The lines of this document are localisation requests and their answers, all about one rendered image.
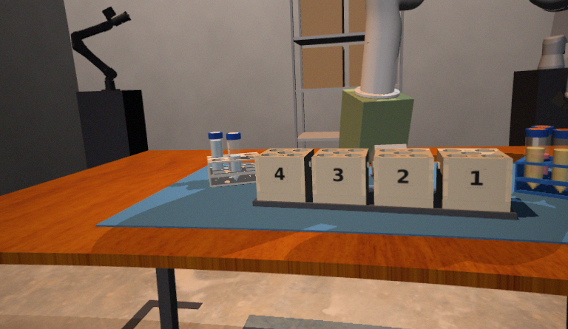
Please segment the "blue tube rack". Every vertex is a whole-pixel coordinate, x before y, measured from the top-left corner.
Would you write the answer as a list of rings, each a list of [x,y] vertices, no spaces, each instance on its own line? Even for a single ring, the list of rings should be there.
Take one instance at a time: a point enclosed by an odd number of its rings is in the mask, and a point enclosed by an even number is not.
[[[551,180],[551,171],[549,174],[544,174],[542,179],[524,177],[524,165],[534,165],[534,166],[549,166],[557,168],[568,169],[568,165],[558,165],[552,163],[552,156],[549,159],[544,159],[543,163],[534,163],[524,161],[524,157],[515,162],[515,187],[514,192],[534,194],[545,197],[554,197],[568,200],[568,189],[563,193],[558,193],[553,186],[563,186],[568,187],[568,182]],[[527,183],[540,183],[536,189],[531,189]],[[546,185],[545,185],[546,184]]]

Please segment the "light blue bench mat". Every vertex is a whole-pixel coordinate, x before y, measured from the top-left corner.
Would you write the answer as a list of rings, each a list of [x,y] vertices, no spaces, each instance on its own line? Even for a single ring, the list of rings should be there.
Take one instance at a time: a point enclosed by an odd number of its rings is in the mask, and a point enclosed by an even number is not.
[[[208,166],[95,227],[204,228],[381,234],[568,245],[568,200],[514,192],[510,220],[253,206],[256,183],[212,187]]]

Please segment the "conical tube with pink liquid and blue cap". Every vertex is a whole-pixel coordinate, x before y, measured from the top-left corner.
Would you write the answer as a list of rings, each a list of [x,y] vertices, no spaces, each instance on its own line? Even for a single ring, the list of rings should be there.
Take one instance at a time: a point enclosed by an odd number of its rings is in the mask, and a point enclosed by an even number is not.
[[[547,137],[546,150],[545,150],[545,159],[549,159],[550,158],[551,140],[552,140],[552,130],[554,129],[554,126],[531,126],[531,128],[549,129],[549,136]],[[548,173],[549,173],[549,167],[545,166],[544,167],[544,174],[548,174]]]

